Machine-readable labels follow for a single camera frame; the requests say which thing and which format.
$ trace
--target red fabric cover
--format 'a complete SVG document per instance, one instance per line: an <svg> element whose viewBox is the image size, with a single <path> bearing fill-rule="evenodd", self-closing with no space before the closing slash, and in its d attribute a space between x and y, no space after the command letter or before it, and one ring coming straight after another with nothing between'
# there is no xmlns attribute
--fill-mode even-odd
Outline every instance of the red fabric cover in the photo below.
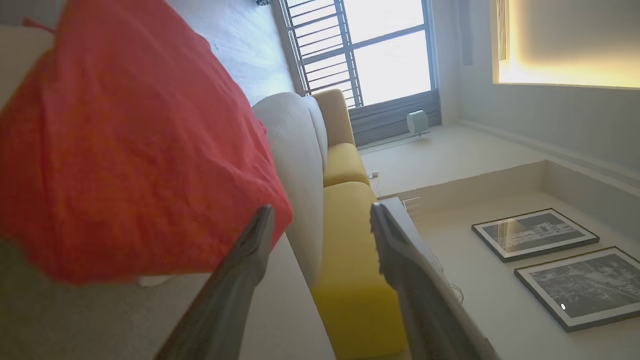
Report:
<svg viewBox="0 0 640 360"><path fill-rule="evenodd" d="M164 1L69 0L0 117L0 231L64 282L211 272L267 203L275 245L292 209L207 41Z"/></svg>
<svg viewBox="0 0 640 360"><path fill-rule="evenodd" d="M50 32L52 34L56 32L55 30L53 30L49 26L44 26L41 23L37 22L36 20L33 20L30 17L25 17L22 20L22 26L25 26L27 28L38 28L38 29L47 30L48 32Z"/></svg>

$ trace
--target small speaker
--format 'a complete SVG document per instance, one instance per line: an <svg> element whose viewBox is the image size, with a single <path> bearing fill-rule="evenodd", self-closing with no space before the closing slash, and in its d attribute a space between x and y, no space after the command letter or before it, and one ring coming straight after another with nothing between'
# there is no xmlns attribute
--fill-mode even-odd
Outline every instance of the small speaker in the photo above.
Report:
<svg viewBox="0 0 640 360"><path fill-rule="evenodd" d="M406 125L413 135L422 135L429 132L429 117L423 110L410 113L406 116Z"/></svg>

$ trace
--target yellow sofa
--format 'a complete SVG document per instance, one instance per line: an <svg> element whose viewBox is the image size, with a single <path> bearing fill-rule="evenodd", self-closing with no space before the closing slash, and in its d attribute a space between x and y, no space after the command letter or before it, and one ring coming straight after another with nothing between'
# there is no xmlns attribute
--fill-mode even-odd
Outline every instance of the yellow sofa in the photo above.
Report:
<svg viewBox="0 0 640 360"><path fill-rule="evenodd" d="M269 96L253 107L293 207L287 237L339 360L406 347L396 292L380 275L376 196L340 90Z"/></svg>
<svg viewBox="0 0 640 360"><path fill-rule="evenodd" d="M310 287L337 359L402 351L396 292L380 274L369 212L376 196L355 147L340 90L314 95L326 126L323 258Z"/></svg>

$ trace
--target baseboard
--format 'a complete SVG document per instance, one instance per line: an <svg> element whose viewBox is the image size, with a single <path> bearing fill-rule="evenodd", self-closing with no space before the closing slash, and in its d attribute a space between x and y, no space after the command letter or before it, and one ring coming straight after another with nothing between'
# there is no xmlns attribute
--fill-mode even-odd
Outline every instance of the baseboard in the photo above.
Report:
<svg viewBox="0 0 640 360"><path fill-rule="evenodd" d="M592 156L581 154L579 152L571 151L564 147L560 147L560 146L552 145L547 142L535 140L528 136L497 129L495 127L488 126L485 124L480 124L478 122L472 122L469 120L460 120L458 123L460 125L472 127L476 130L480 130L485 133L489 133L491 135L497 136L499 138L509 140L510 142L518 143L520 145L526 146L536 151L549 154L558 159L568 161L570 163L588 168L599 174L611 177L613 179L621 181L622 183L633 186L634 188L640 189L640 172L638 171L623 167L615 163L611 163L609 161L596 159Z"/></svg>

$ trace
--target framed picture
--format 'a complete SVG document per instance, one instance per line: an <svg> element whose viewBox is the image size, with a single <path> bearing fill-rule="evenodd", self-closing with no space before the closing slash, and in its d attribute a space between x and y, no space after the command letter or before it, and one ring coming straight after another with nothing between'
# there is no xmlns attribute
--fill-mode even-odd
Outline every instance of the framed picture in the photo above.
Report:
<svg viewBox="0 0 640 360"><path fill-rule="evenodd" d="M566 332L640 315L640 263L617 247L514 273Z"/></svg>
<svg viewBox="0 0 640 360"><path fill-rule="evenodd" d="M553 209L476 224L471 229L503 263L600 241Z"/></svg>

